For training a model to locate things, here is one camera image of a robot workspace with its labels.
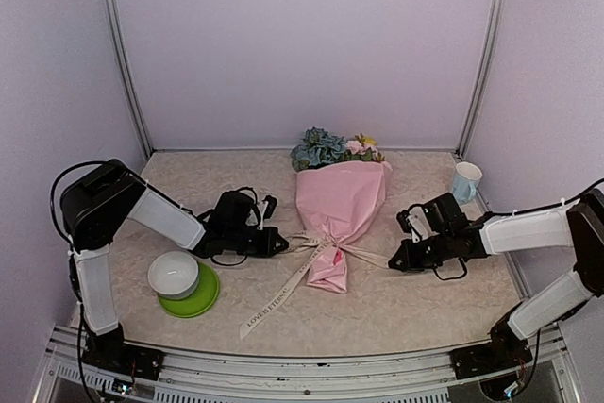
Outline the beige printed ribbon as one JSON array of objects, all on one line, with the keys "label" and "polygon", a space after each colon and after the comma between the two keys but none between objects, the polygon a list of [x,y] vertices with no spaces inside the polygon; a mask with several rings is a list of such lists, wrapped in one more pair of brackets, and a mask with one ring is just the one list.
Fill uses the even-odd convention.
[{"label": "beige printed ribbon", "polygon": [[306,275],[310,276],[311,287],[345,294],[347,291],[347,263],[345,257],[347,254],[368,262],[377,268],[388,268],[386,257],[351,245],[344,240],[336,240],[329,235],[303,231],[294,234],[293,239],[301,240],[294,252],[311,249],[310,256],[263,307],[240,325],[239,338],[241,340],[282,306]]}]

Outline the pink wrapping paper sheet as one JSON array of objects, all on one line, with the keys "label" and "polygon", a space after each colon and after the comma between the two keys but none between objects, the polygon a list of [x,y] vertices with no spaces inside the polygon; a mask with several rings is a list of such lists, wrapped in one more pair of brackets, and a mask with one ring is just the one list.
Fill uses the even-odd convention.
[{"label": "pink wrapping paper sheet", "polygon": [[308,271],[309,286],[345,294],[349,255],[378,268],[388,267],[385,257],[354,243],[369,230],[384,205],[391,177],[389,163],[357,160],[297,174],[298,214],[305,230],[320,242]]}]

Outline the blue fake flower bunch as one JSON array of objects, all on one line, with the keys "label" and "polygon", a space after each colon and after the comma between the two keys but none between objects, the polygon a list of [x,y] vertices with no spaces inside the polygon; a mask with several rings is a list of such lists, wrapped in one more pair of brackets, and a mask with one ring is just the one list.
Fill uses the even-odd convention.
[{"label": "blue fake flower bunch", "polygon": [[312,127],[306,130],[301,143],[291,151],[290,156],[294,170],[301,172],[344,162],[349,158],[347,152],[344,137]]}]

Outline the pale pink fake flower stem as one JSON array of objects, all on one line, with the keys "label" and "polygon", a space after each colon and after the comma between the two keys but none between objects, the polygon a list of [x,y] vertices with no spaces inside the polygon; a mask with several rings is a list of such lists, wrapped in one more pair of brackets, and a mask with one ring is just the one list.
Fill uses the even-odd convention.
[{"label": "pale pink fake flower stem", "polygon": [[362,162],[384,162],[384,155],[378,150],[378,143],[376,146],[363,145],[359,136],[362,133],[355,135],[352,139],[346,142],[346,151],[344,157],[346,160],[359,160]]}]

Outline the yellow fake flower stem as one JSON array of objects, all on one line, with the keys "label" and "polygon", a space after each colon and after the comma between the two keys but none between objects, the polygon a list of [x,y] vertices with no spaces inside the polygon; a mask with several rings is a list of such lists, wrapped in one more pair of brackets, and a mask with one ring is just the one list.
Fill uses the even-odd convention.
[{"label": "yellow fake flower stem", "polygon": [[360,135],[359,136],[359,140],[363,145],[367,145],[367,146],[376,146],[377,145],[377,141],[370,137],[370,136],[366,136],[366,135]]}]

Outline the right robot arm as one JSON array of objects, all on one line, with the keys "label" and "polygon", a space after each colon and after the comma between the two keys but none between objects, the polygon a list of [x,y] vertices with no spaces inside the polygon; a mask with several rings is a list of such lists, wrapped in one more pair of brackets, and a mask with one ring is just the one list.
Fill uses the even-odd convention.
[{"label": "right robot arm", "polygon": [[603,295],[603,192],[592,185],[557,203],[507,213],[487,211],[471,221],[452,193],[419,205],[429,232],[421,234],[411,210],[397,221],[408,239],[389,259],[402,273],[437,272],[449,260],[466,264],[512,253],[567,250],[574,261],[540,292],[505,314],[491,329],[482,358],[494,369],[515,358],[520,344],[542,327],[573,315],[591,299]]}]

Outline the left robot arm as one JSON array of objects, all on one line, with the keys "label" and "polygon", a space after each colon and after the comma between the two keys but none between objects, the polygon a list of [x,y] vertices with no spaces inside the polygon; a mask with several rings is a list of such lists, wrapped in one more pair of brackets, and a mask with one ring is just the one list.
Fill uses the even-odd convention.
[{"label": "left robot arm", "polygon": [[117,241],[135,230],[173,251],[150,263],[149,283],[161,308],[175,318],[206,313],[219,294],[213,271],[219,257],[236,254],[240,262],[268,259],[289,244],[268,225],[277,200],[259,198],[250,187],[222,193],[216,205],[200,214],[128,168],[120,160],[81,162],[88,174],[51,192],[53,221],[69,246],[71,280],[81,307],[82,328],[96,356],[114,370],[126,368],[132,350],[114,302],[111,253]]}]

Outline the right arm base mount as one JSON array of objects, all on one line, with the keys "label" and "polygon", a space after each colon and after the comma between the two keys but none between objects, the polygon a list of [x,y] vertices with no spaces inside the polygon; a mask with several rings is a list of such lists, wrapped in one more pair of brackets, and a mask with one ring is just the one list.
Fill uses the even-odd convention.
[{"label": "right arm base mount", "polygon": [[527,341],[509,350],[494,342],[456,348],[450,359],[457,380],[489,375],[533,360]]}]

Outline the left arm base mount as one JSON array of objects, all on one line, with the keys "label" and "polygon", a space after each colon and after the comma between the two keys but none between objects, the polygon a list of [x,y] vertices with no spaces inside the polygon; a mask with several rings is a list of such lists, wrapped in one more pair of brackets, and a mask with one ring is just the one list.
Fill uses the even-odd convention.
[{"label": "left arm base mount", "polygon": [[82,361],[99,369],[131,378],[157,381],[165,354],[156,348],[122,344],[115,352],[101,354],[87,346]]}]

